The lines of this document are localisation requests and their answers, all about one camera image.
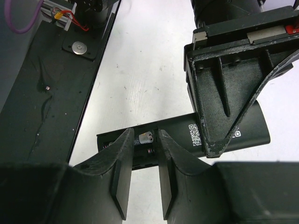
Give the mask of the AAA battery pair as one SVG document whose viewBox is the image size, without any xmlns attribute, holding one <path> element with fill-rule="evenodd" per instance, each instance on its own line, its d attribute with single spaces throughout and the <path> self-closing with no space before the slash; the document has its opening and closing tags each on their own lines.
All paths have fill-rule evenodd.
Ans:
<svg viewBox="0 0 299 224">
<path fill-rule="evenodd" d="M 148 132 L 145 132 L 145 133 L 135 136 L 134 145 L 138 146 L 138 145 L 150 144 L 153 142 L 153 140 L 154 140 L 154 136 L 153 136 L 152 132 L 148 131 Z"/>
</svg>

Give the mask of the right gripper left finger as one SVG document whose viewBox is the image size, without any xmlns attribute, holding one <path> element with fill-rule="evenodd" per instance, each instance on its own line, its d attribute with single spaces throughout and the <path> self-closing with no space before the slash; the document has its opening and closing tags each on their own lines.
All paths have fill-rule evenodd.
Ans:
<svg viewBox="0 0 299 224">
<path fill-rule="evenodd" d="M 65 163 L 2 163 L 3 224 L 120 224 L 127 217 L 135 133 L 72 167 Z"/>
</svg>

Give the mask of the slim black remote control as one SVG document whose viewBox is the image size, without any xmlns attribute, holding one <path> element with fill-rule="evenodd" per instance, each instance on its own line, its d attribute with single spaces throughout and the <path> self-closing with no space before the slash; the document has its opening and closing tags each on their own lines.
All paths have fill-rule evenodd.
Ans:
<svg viewBox="0 0 299 224">
<path fill-rule="evenodd" d="M 197 157 L 204 157 L 201 146 L 199 129 L 196 124 L 196 114 L 190 113 L 178 117 L 155 121 L 134 126 L 135 135 L 145 132 L 154 133 L 165 130 L 174 141 Z M 258 102 L 249 109 L 246 116 L 234 133 L 226 151 L 235 151 L 249 147 L 269 144 L 271 141 L 269 130 Z M 154 167 L 158 165 L 157 149 L 153 143 L 134 143 L 133 170 Z"/>
</svg>

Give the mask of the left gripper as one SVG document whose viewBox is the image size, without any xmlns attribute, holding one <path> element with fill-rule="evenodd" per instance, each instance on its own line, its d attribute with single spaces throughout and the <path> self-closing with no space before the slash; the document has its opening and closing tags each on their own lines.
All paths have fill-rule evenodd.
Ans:
<svg viewBox="0 0 299 224">
<path fill-rule="evenodd" d="M 284 6 L 193 6 L 196 30 L 184 47 L 186 82 L 197 115 L 203 151 L 208 158 L 226 151 L 268 144 L 271 140 L 256 99 L 266 84 L 292 68 L 299 51 L 275 66 L 267 50 L 231 55 L 212 47 L 246 39 L 250 33 L 282 27 L 282 37 L 299 33 L 299 11 Z M 210 53 L 196 50 L 204 48 Z"/>
</svg>

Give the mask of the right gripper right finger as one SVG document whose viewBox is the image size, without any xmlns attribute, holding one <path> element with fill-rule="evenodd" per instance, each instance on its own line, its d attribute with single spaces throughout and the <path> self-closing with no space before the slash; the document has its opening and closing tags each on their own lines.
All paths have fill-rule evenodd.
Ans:
<svg viewBox="0 0 299 224">
<path fill-rule="evenodd" d="M 157 132 L 163 218 L 170 224 L 296 224 L 296 162 L 209 165 Z"/>
</svg>

